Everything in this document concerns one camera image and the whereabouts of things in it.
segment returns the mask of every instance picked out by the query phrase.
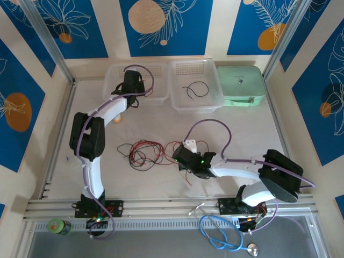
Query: plastic basket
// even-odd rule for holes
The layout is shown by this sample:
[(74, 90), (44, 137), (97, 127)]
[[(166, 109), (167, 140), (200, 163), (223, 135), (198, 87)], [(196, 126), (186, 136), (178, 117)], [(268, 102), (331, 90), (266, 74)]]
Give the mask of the plastic basket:
[[(129, 65), (141, 65), (150, 70), (154, 76), (153, 92), (147, 97), (138, 97), (140, 105), (144, 106), (160, 106), (169, 96), (168, 88), (168, 64), (167, 63), (115, 63), (112, 64), (105, 75), (103, 99), (107, 100), (111, 93), (115, 90), (116, 86), (123, 82), (124, 72), (123, 69)], [(145, 89), (151, 87), (152, 78), (149, 73), (140, 67), (131, 67), (131, 70), (137, 70), (145, 81)]]
[(224, 95), (214, 61), (184, 60), (169, 63), (172, 106), (179, 114), (211, 113), (224, 105)]

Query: black wire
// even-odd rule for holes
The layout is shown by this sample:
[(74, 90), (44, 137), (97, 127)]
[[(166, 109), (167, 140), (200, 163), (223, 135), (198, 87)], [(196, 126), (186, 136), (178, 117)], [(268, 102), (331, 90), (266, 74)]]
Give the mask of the black wire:
[[(193, 85), (193, 84), (195, 84), (195, 83), (204, 83), (204, 85), (205, 85), (206, 88), (207, 88), (206, 94), (204, 94), (204, 95), (197, 95), (197, 94), (195, 93), (195, 91), (194, 91), (192, 88), (190, 88), (190, 86)], [(189, 86), (187, 86), (187, 87), (182, 87), (182, 89), (184, 89), (184, 88), (187, 89), (187, 94), (188, 94), (188, 96), (189, 96), (192, 100), (194, 100), (194, 99), (189, 95), (188, 90), (191, 90), (191, 91), (193, 92), (193, 94), (194, 94), (195, 96), (197, 96), (197, 97), (204, 97), (204, 96), (208, 95), (208, 93), (209, 93), (209, 87), (208, 87), (208, 85), (207, 85), (205, 82), (201, 82), (201, 81), (192, 82)]]

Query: wall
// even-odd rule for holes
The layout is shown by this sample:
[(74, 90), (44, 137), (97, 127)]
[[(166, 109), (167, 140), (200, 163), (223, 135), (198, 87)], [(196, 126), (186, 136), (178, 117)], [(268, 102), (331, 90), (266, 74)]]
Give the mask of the wall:
[[(6, 167), (0, 165), (0, 203), (5, 204), (5, 210), (0, 220), (0, 256), (7, 258), (15, 243), (27, 201), (34, 194), (36, 186), (40, 187), (41, 185), (45, 166), (54, 146), (56, 130), (59, 126), (58, 114), (60, 105), (63, 106), (63, 100), (66, 97), (67, 82), (57, 68), (51, 75), (49, 74), (41, 64), (42, 60), (37, 58), (1, 8), (0, 24), (0, 39), (10, 51), (8, 56), (14, 55), (11, 61), (18, 60), (20, 62), (20, 65), (18, 63), (14, 66), (10, 60), (7, 61), (1, 74), (0, 91), (21, 92), (27, 90), (32, 108), (31, 121), (28, 122), (28, 129), (23, 132), (15, 131), (15, 128), (20, 130), (16, 127), (18, 124), (23, 124), (18, 119), (20, 117), (17, 117), (17, 120), (11, 118), (15, 114), (22, 113), (12, 109), (11, 114), (8, 114), (8, 110), (5, 110), (5, 114), (0, 117), (0, 131), (2, 132), (0, 156), (2, 158), (5, 156), (10, 160)], [(4, 47), (1, 47), (0, 55), (3, 57)], [(20, 76), (14, 76), (17, 71), (20, 71)], [(20, 77), (28, 79), (23, 83)], [(37, 103), (40, 100), (35, 95), (43, 96), (42, 103)], [(35, 109), (38, 109), (38, 114), (34, 121)], [(23, 138), (26, 133), (29, 133), (27, 145), (24, 142), (26, 138)], [(4, 144), (6, 141), (10, 141), (11, 144)], [(12, 148), (12, 145), (16, 144), (23, 144), (23, 158)], [(11, 164), (18, 156), (20, 164), (16, 169), (16, 166)]]
[[(13, 10), (6, 2), (9, 0), (1, 0), (0, 5), (35, 50), (37, 44), (30, 43), (31, 34), (22, 33), (22, 30), (35, 33), (34, 30), (28, 28), (20, 9)], [(297, 3), (296, 0), (269, 2), (268, 6), (265, 0), (37, 0), (33, 3), (74, 77), (90, 77), (104, 76), (110, 64), (123, 60), (165, 62), (195, 56), (233, 65), (256, 65), (263, 71)]]
[[(309, 119), (334, 119), (334, 115), (328, 118), (321, 117), (319, 113), (321, 96), (317, 96), (315, 100), (313, 98), (313, 93), (317, 88), (324, 88), (326, 85), (318, 85), (311, 81), (304, 83), (305, 89), (303, 93), (306, 97), (307, 95), (309, 96), (309, 98), (305, 97), (304, 104), (313, 107), (313, 101), (320, 103), (314, 107), (318, 116), (313, 117), (302, 116), (299, 105), (292, 92), (292, 87), (302, 76), (337, 26), (342, 22), (343, 12), (343, 1), (331, 0), (286, 72), (278, 64), (272, 75), (268, 78), (268, 83), (271, 87), (271, 93), (292, 158), (304, 168), (304, 176), (317, 185), (311, 192), (315, 198), (321, 221), (324, 224), (335, 257), (342, 257), (344, 252), (344, 220), (334, 200), (335, 197), (344, 194), (342, 187), (344, 182), (344, 156), (339, 156), (329, 163), (321, 162), (305, 123)], [(328, 78), (327, 73), (328, 71), (326, 69), (320, 74), (324, 74)], [(317, 78), (318, 74), (318, 71), (313, 72), (315, 78)], [(326, 149), (327, 132), (322, 131), (322, 134), (324, 151), (331, 152), (331, 148)], [(336, 137), (338, 137), (336, 138), (337, 141), (342, 142), (344, 135), (338, 135)]]

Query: green box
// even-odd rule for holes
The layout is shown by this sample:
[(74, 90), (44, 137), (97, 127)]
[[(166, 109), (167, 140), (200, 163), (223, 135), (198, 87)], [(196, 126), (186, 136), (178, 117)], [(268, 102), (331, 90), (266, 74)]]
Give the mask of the green box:
[(225, 106), (257, 106), (267, 92), (256, 66), (219, 66), (217, 72)]

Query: tangled wires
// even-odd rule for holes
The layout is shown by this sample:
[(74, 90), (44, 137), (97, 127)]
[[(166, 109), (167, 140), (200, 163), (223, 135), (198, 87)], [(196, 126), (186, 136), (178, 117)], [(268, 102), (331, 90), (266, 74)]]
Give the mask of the tangled wires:
[[(209, 151), (209, 146), (205, 141), (203, 142), (207, 146), (207, 151)], [(123, 157), (128, 158), (129, 165), (137, 171), (148, 171), (155, 165), (169, 166), (172, 164), (178, 164), (172, 158), (172, 154), (168, 154), (168, 148), (172, 146), (171, 151), (174, 152), (176, 148), (182, 143), (179, 141), (171, 141), (163, 147), (162, 144), (155, 141), (139, 140), (133, 144), (122, 144), (117, 147), (117, 151), (123, 155)], [(122, 151), (124, 146), (130, 146), (129, 154), (125, 154)], [(185, 180), (189, 185), (191, 183), (188, 181), (187, 173), (185, 173)]]

